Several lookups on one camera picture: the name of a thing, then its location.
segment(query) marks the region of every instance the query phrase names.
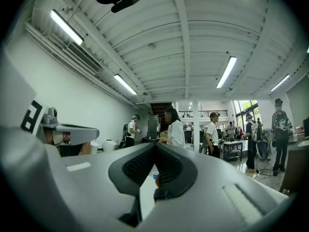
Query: sneakers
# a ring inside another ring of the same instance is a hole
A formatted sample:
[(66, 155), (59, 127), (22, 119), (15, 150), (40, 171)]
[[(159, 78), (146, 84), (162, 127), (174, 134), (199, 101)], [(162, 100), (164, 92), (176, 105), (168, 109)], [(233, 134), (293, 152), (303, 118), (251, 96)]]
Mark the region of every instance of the sneakers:
[(254, 169), (251, 169), (251, 168), (247, 168), (246, 172), (247, 173), (251, 173), (251, 174), (255, 173)]

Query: gray vent grille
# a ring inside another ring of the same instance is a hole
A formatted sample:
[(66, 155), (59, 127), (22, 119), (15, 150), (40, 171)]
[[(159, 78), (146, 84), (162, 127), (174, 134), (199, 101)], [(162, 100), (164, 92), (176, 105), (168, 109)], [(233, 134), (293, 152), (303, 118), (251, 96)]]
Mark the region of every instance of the gray vent grille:
[(69, 43), (68, 50), (70, 50), (80, 61), (92, 69), (95, 73), (101, 71), (101, 66), (91, 57), (86, 51), (75, 43)]

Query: white container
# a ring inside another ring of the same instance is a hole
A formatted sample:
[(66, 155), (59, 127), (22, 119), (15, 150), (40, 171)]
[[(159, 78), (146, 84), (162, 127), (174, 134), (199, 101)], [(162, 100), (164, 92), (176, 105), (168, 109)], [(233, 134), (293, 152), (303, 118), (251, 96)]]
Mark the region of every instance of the white container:
[(95, 155), (98, 152), (99, 147), (98, 143), (95, 141), (91, 141), (90, 146), (91, 146), (91, 154)]
[(104, 152), (111, 152), (115, 150), (118, 147), (117, 143), (114, 142), (113, 140), (104, 140), (103, 142), (103, 151)]

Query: person in black jacket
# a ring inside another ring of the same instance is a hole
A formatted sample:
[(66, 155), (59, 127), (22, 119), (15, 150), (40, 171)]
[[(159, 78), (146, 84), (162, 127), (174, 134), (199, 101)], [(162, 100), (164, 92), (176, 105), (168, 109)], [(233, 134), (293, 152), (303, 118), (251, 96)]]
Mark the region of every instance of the person in black jacket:
[(278, 169), (282, 172), (285, 171), (284, 164), (289, 140), (288, 128), (292, 127), (291, 121), (285, 111), (282, 110), (282, 103), (281, 99), (275, 100), (276, 112), (272, 116), (272, 128), (275, 130), (274, 140), (277, 147), (276, 161), (273, 167), (274, 176), (277, 176)]
[(248, 160), (246, 162), (247, 169), (246, 172), (254, 173), (254, 157), (256, 154), (256, 141), (252, 138), (252, 127), (256, 122), (253, 119), (251, 114), (246, 115), (246, 121), (248, 122), (246, 125), (246, 137), (248, 138)]

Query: railing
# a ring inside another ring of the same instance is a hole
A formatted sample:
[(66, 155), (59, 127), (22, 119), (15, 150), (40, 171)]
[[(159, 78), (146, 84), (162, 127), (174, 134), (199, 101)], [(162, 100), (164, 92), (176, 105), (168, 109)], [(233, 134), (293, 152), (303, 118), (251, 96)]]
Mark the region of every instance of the railing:
[[(209, 118), (211, 113), (220, 113), (220, 117), (227, 117), (227, 110), (217, 110), (217, 111), (199, 111), (198, 116), (200, 118)], [(193, 118), (193, 111), (179, 111), (178, 115), (180, 118)]]

